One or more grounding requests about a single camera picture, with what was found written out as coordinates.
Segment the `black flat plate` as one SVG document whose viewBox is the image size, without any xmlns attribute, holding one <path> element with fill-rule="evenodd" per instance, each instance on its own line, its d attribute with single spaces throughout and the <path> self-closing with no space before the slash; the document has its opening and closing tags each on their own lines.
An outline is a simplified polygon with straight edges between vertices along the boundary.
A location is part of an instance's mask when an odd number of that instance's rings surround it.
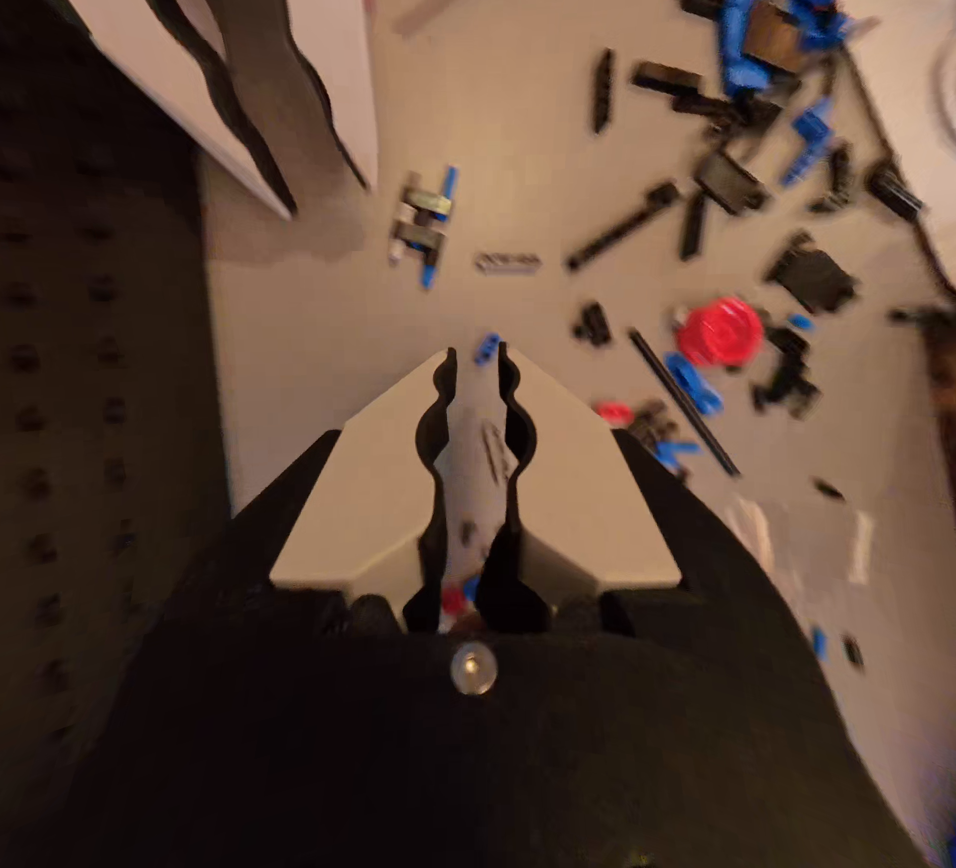
<svg viewBox="0 0 956 868">
<path fill-rule="evenodd" d="M 636 88 L 671 97 L 697 97 L 704 85 L 704 79 L 698 73 L 651 61 L 639 62 L 629 82 Z"/>
</svg>

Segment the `clear plastic bag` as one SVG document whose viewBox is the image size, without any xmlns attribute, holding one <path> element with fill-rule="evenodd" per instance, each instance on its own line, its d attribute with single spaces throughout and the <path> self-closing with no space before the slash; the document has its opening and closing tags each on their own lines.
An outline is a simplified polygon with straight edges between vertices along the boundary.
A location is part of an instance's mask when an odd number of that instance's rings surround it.
<svg viewBox="0 0 956 868">
<path fill-rule="evenodd" d="M 827 499 L 779 503 L 738 495 L 724 519 L 796 612 L 869 586 L 877 521 L 866 510 Z"/>
</svg>

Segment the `grey desk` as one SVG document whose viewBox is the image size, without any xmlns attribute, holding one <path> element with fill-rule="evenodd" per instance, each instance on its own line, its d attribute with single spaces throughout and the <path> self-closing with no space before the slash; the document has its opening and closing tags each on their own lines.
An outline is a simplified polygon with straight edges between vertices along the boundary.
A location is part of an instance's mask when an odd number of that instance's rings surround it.
<svg viewBox="0 0 956 868">
<path fill-rule="evenodd" d="M 592 76 L 615 50 L 611 120 L 592 133 Z M 860 194 L 829 219 L 805 214 L 826 185 L 820 168 L 793 193 L 772 191 L 766 212 L 708 218 L 703 256 L 678 259 L 682 210 L 645 229 L 579 275 L 564 255 L 635 211 L 645 190 L 688 186 L 703 145 L 698 119 L 665 97 L 632 89 L 640 60 L 716 83 L 712 28 L 675 0 L 376 0 L 372 23 L 379 141 L 378 189 L 337 179 L 324 120 L 299 82 L 270 85 L 236 71 L 249 115 L 267 137 L 298 205 L 281 221 L 207 160 L 206 244 L 217 370 L 233 509 L 240 510 L 326 430 L 437 350 L 459 356 L 453 412 L 452 527 L 492 525 L 494 489 L 482 430 L 496 415 L 495 372 L 475 345 L 497 332 L 586 403 L 640 404 L 663 390 L 627 339 L 641 331 L 657 354 L 670 312 L 726 292 L 774 318 L 790 295 L 765 287 L 767 264 L 798 229 L 858 281 L 858 298 L 819 317 L 810 379 L 821 397 L 806 420 L 763 414 L 748 374 L 712 378 L 725 410 L 715 431 L 737 466 L 690 459 L 694 491 L 724 518 L 736 496 L 758 502 L 826 499 L 811 479 L 875 516 L 869 586 L 807 612 L 828 636 L 823 664 L 851 736 L 880 790 L 940 862 L 954 822 L 954 525 L 922 336 L 886 312 L 940 301 L 906 225 Z M 429 213 L 405 231 L 399 265 L 387 259 L 405 175 L 438 193 L 459 169 L 435 283 L 421 283 Z M 532 253 L 532 275 L 484 275 L 483 252 Z M 599 302 L 613 341 L 572 334 Z M 846 660 L 854 635 L 865 671 Z"/>
</svg>

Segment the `red wheel rim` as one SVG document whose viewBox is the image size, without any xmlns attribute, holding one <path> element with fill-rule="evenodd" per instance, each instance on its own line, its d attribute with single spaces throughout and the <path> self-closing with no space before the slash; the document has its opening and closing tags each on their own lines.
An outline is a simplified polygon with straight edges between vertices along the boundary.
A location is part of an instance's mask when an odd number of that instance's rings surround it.
<svg viewBox="0 0 956 868">
<path fill-rule="evenodd" d="M 690 310 L 676 329 L 678 351 L 694 366 L 742 368 L 764 341 L 764 323 L 740 297 L 722 297 Z"/>
</svg>

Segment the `toy truck set box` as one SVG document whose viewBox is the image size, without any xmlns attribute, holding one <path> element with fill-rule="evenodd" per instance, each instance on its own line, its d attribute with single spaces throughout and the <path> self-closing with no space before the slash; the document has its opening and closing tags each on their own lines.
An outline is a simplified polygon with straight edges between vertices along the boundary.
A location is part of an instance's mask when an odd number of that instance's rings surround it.
<svg viewBox="0 0 956 868">
<path fill-rule="evenodd" d="M 955 497 L 955 315 L 942 308 L 926 313 L 920 326 L 924 336 L 933 407 L 939 424 L 941 444 L 950 484 Z"/>
</svg>

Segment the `white book stand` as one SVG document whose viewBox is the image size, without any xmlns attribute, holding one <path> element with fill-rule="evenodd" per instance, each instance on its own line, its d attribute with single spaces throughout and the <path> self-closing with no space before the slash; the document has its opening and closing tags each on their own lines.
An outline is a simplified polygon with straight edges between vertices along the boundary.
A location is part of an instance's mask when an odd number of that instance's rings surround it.
<svg viewBox="0 0 956 868">
<path fill-rule="evenodd" d="M 933 261 L 955 283 L 955 0 L 842 0 L 877 26 L 850 45 Z"/>
</svg>

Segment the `pile of small pins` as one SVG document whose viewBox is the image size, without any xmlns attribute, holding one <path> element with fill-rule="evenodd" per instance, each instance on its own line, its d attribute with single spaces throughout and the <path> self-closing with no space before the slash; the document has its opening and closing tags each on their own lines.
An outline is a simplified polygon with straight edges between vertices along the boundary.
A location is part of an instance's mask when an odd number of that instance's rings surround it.
<svg viewBox="0 0 956 868">
<path fill-rule="evenodd" d="M 663 400 L 652 398 L 639 406 L 627 431 L 680 484 L 687 484 L 690 472 L 685 466 L 685 460 L 701 454 L 703 448 L 696 441 L 682 436 Z"/>
</svg>

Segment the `blue curved panel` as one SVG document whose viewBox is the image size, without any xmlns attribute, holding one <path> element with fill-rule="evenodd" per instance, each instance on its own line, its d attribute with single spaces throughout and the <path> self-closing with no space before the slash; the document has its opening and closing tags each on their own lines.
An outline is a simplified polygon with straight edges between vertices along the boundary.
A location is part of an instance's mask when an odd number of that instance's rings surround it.
<svg viewBox="0 0 956 868">
<path fill-rule="evenodd" d="M 701 416 L 708 418 L 723 413 L 723 396 L 683 354 L 668 352 L 663 357 L 663 364 L 675 384 L 691 400 Z"/>
</svg>

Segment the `black tee connector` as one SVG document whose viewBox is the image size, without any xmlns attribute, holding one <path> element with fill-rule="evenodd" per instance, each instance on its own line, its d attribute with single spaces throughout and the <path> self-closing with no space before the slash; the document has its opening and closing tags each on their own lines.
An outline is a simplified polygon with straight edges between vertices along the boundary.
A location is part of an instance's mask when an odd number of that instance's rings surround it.
<svg viewBox="0 0 956 868">
<path fill-rule="evenodd" d="M 607 346 L 613 341 L 606 313 L 599 302 L 593 301 L 583 306 L 572 334 L 577 340 L 594 348 Z"/>
</svg>

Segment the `blue fender piece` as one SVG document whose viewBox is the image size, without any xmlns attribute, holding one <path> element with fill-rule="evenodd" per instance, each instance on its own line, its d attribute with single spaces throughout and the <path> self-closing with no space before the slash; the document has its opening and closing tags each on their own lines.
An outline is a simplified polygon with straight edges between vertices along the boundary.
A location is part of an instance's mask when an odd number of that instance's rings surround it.
<svg viewBox="0 0 956 868">
<path fill-rule="evenodd" d="M 854 20 L 835 7 L 813 9 L 798 17 L 800 48 L 805 52 L 839 47 L 854 26 Z"/>
</svg>

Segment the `grey black long pin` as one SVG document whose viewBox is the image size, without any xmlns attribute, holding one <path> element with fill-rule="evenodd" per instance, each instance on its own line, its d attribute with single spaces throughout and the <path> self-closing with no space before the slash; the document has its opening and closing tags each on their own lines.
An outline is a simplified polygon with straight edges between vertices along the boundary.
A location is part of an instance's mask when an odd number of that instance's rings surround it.
<svg viewBox="0 0 956 868">
<path fill-rule="evenodd" d="M 405 240 L 405 231 L 414 225 L 417 209 L 408 203 L 407 195 L 416 190 L 420 183 L 420 174 L 410 171 L 405 175 L 400 187 L 388 235 L 387 259 L 390 267 L 399 265 L 406 251 L 410 249 L 410 244 Z"/>
</svg>

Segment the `blue long pin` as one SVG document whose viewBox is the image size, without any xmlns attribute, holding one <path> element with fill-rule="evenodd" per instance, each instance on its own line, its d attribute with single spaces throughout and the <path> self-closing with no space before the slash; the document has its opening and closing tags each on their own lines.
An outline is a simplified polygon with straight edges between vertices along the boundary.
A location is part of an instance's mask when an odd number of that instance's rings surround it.
<svg viewBox="0 0 956 868">
<path fill-rule="evenodd" d="M 437 276 L 443 248 L 447 237 L 446 224 L 450 221 L 454 196 L 459 180 L 459 169 L 456 166 L 448 165 L 445 171 L 438 197 L 440 198 L 437 209 L 429 211 L 429 218 L 425 229 L 429 231 L 428 242 L 423 245 L 423 260 L 421 283 L 425 290 L 430 290 Z"/>
</svg>

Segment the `black three-hole connector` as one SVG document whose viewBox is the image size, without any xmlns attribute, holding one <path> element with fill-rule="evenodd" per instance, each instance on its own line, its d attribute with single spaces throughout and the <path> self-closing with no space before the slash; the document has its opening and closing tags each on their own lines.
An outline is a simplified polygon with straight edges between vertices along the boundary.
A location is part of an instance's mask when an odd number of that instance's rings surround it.
<svg viewBox="0 0 956 868">
<path fill-rule="evenodd" d="M 740 164 L 753 161 L 802 88 L 802 83 L 794 80 L 771 88 L 767 94 L 749 91 L 719 101 L 711 128 L 714 150 Z"/>
</svg>

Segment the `blue flat panel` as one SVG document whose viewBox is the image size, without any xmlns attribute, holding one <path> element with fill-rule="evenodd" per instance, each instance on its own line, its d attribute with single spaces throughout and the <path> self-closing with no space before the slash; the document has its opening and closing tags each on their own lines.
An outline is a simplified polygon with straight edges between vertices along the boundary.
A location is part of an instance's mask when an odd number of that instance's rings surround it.
<svg viewBox="0 0 956 868">
<path fill-rule="evenodd" d="M 723 93 L 736 99 L 745 92 L 762 94 L 770 86 L 771 68 L 744 54 L 749 19 L 763 0 L 723 0 L 719 10 L 718 41 Z"/>
</svg>

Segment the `black five-hole beam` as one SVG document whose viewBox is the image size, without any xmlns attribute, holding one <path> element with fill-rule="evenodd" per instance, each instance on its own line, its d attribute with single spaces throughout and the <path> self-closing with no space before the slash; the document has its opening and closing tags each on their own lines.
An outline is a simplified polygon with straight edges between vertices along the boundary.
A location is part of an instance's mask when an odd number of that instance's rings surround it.
<svg viewBox="0 0 956 868">
<path fill-rule="evenodd" d="M 592 133 L 601 134 L 612 116 L 615 50 L 604 49 L 597 59 L 592 76 Z"/>
</svg>

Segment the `black thin beam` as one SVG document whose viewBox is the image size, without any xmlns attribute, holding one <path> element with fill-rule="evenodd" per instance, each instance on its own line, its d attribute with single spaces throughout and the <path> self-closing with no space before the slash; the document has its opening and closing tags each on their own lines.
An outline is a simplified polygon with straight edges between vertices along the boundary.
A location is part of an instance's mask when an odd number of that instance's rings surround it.
<svg viewBox="0 0 956 868">
<path fill-rule="evenodd" d="M 672 97 L 671 108 L 679 114 L 698 116 L 711 121 L 740 119 L 739 109 L 732 101 L 696 93 Z"/>
</svg>

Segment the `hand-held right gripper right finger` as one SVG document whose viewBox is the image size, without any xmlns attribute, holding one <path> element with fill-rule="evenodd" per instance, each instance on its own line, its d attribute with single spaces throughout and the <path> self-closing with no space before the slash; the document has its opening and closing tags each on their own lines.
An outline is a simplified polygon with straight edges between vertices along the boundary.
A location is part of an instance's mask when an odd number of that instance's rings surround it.
<svg viewBox="0 0 956 868">
<path fill-rule="evenodd" d="M 546 632 L 569 602 L 682 581 L 614 431 L 507 343 L 498 351 L 505 518 L 475 604 L 494 633 Z"/>
</svg>

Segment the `blue angled beam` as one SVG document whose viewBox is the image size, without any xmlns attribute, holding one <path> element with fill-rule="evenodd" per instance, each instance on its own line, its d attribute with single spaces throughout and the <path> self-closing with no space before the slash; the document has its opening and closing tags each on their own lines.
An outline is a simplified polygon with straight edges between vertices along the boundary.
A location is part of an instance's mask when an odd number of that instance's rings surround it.
<svg viewBox="0 0 956 868">
<path fill-rule="evenodd" d="M 793 130 L 803 145 L 780 180 L 782 188 L 793 187 L 805 180 L 810 169 L 828 153 L 833 137 L 830 126 L 832 110 L 833 99 L 830 96 L 820 97 L 794 119 Z"/>
</svg>

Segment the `black perforated panel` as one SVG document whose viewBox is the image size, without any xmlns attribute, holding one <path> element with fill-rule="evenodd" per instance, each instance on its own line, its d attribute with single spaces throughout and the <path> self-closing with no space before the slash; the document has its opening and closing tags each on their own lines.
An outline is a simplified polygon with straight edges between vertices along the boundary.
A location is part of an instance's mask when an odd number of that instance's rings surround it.
<svg viewBox="0 0 956 868">
<path fill-rule="evenodd" d="M 2 866 L 33 866 L 230 504 L 196 147 L 48 0 L 1 4 Z"/>
</svg>

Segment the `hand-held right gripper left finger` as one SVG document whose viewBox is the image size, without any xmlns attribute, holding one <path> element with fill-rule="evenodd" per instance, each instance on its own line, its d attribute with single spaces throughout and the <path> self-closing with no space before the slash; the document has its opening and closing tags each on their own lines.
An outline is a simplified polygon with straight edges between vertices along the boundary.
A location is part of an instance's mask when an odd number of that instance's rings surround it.
<svg viewBox="0 0 956 868">
<path fill-rule="evenodd" d="M 269 572 L 277 589 L 384 599 L 404 629 L 436 633 L 448 563 L 445 487 L 453 348 L 432 355 L 342 427 Z"/>
</svg>

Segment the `black angled beam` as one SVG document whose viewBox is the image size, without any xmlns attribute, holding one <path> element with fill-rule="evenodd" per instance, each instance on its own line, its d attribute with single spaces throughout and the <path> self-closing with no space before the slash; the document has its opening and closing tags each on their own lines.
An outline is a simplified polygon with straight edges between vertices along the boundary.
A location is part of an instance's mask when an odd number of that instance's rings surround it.
<svg viewBox="0 0 956 868">
<path fill-rule="evenodd" d="M 851 205 L 854 193 L 853 149 L 848 141 L 833 145 L 827 157 L 829 189 L 826 194 L 807 206 L 816 215 L 843 211 Z"/>
<path fill-rule="evenodd" d="M 806 420 L 816 406 L 820 390 L 807 376 L 811 344 L 797 331 L 775 326 L 765 331 L 766 340 L 776 349 L 776 368 L 766 384 L 752 384 L 750 397 L 756 413 L 771 406 L 784 407 L 792 419 Z"/>
<path fill-rule="evenodd" d="M 921 216 L 924 202 L 909 189 L 890 159 L 876 162 L 864 185 L 871 197 L 905 222 L 914 225 Z"/>
</svg>

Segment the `long black axle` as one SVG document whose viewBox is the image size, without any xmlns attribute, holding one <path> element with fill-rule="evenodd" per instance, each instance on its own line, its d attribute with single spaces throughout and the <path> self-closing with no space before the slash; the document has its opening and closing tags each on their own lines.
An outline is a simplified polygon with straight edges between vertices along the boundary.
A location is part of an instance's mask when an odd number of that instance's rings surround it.
<svg viewBox="0 0 956 868">
<path fill-rule="evenodd" d="M 627 329 L 626 333 L 634 348 L 638 351 L 644 362 L 653 372 L 658 382 L 662 384 L 663 388 L 667 391 L 669 396 L 671 396 L 676 407 L 682 412 L 687 422 L 693 427 L 698 438 L 711 453 L 718 465 L 723 469 L 723 472 L 731 478 L 740 477 L 740 469 L 736 466 L 731 456 L 727 453 L 723 447 L 723 444 L 718 441 L 716 436 L 707 426 L 703 416 L 698 411 L 691 397 L 687 395 L 687 392 L 681 388 L 681 386 L 676 382 L 674 376 L 666 368 L 663 360 L 661 360 L 654 353 L 647 340 L 637 329 L 631 327 Z"/>
</svg>

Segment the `long black holed beam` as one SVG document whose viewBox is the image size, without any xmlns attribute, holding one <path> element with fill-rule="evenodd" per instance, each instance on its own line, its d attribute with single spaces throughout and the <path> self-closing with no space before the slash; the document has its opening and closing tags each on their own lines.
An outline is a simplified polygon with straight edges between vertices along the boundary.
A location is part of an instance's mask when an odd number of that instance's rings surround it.
<svg viewBox="0 0 956 868">
<path fill-rule="evenodd" d="M 586 265 L 591 264 L 608 250 L 616 247 L 631 234 L 642 229 L 646 224 L 670 209 L 680 199 L 681 193 L 672 181 L 665 181 L 652 187 L 646 192 L 643 204 L 635 213 L 569 254 L 564 260 L 564 268 L 570 273 L 579 272 Z"/>
</svg>

